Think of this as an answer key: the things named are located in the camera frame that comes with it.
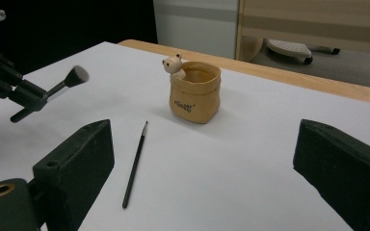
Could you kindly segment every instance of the table surface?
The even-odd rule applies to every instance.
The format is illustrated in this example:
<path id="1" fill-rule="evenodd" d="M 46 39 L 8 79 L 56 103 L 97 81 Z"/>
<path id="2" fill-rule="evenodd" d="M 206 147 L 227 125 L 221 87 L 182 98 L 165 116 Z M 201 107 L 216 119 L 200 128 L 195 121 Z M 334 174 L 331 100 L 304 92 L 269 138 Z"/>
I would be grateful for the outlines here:
<path id="1" fill-rule="evenodd" d="M 207 124 L 170 111 L 162 60 L 177 51 L 184 62 L 222 69 L 221 107 Z M 90 81 L 17 124 L 9 118 L 20 108 L 0 99 L 0 181 L 30 181 L 32 166 L 62 141 L 109 118 L 116 165 L 80 230 L 351 230 L 292 162 L 303 118 L 370 145 L 370 89 L 317 78 L 315 84 L 309 76 L 134 40 L 98 44 L 25 79 L 48 90 L 76 64 Z M 273 81 L 278 77 L 297 86 Z M 142 158 L 123 210 L 146 120 Z"/>

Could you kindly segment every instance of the white bear figurine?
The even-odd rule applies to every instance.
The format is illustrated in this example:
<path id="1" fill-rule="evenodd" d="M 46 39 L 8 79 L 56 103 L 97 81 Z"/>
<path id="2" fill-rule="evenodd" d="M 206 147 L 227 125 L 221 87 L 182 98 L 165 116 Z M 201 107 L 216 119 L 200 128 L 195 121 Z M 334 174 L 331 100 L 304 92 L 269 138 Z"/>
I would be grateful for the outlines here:
<path id="1" fill-rule="evenodd" d="M 166 58 L 162 61 L 162 65 L 164 66 L 165 71 L 167 71 L 171 75 L 171 78 L 185 78 L 186 73 L 184 69 L 182 69 L 181 58 L 182 55 L 178 53 L 176 54 L 176 56 Z"/>

